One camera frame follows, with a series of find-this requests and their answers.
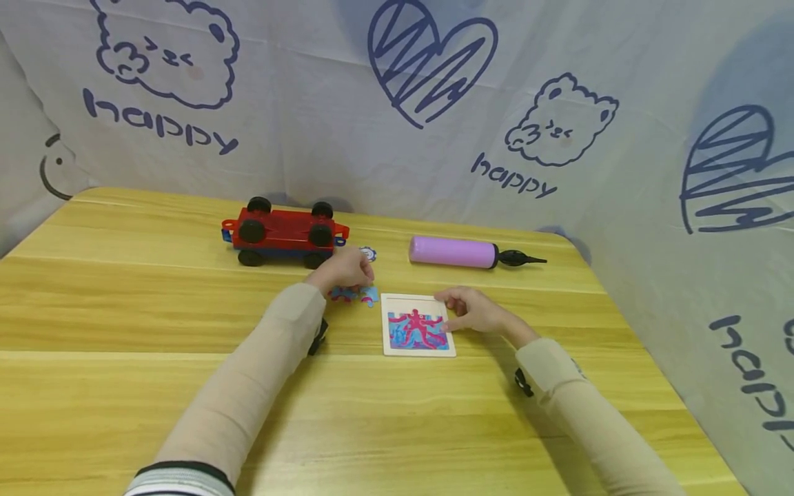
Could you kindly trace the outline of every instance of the fabric backdrop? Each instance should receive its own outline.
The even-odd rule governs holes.
[[[790,1],[14,0],[0,31],[73,154],[4,146],[6,223],[91,184],[560,233],[746,487],[794,494]]]

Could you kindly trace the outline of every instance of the black wheel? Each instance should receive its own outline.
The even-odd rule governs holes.
[[[303,266],[307,269],[314,270],[317,267],[320,267],[323,262],[326,261],[326,258],[319,253],[310,253],[303,257]]]
[[[331,228],[324,224],[311,226],[311,229],[309,229],[309,242],[314,246],[330,246],[333,243]]]
[[[264,239],[264,226],[257,219],[245,219],[240,224],[239,234],[246,243],[259,243]]]
[[[270,204],[270,200],[267,198],[255,196],[249,200],[248,211],[270,213],[272,207],[273,205]]]
[[[328,202],[317,202],[311,207],[311,214],[315,217],[333,219],[333,207]]]
[[[242,250],[237,254],[237,260],[247,267],[259,267],[264,263],[264,257],[251,250]]]

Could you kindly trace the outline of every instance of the toy car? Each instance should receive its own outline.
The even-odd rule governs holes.
[[[222,222],[223,239],[240,250],[243,265],[257,267],[268,258],[302,258],[306,268],[316,269],[344,246],[350,228],[333,220],[333,208],[317,202],[311,213],[273,210],[269,200],[251,198],[237,219]]]

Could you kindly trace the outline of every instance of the wood grain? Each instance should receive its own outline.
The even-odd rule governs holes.
[[[242,267],[240,202],[101,188],[0,261],[0,494],[120,494],[293,263]],[[338,213],[380,292],[476,286],[558,340],[689,494],[744,494],[576,249],[546,233]],[[549,259],[411,265],[414,234]],[[290,379],[239,494],[602,494],[587,460],[512,382],[512,350],[458,333],[454,360],[387,358],[380,309],[329,303],[328,341]]]

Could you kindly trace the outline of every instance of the pink balloon pump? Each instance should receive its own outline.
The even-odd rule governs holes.
[[[518,250],[500,252],[495,243],[426,236],[414,236],[410,239],[408,258],[411,262],[487,269],[496,267],[499,262],[511,267],[525,263],[546,263],[546,260],[525,255]]]

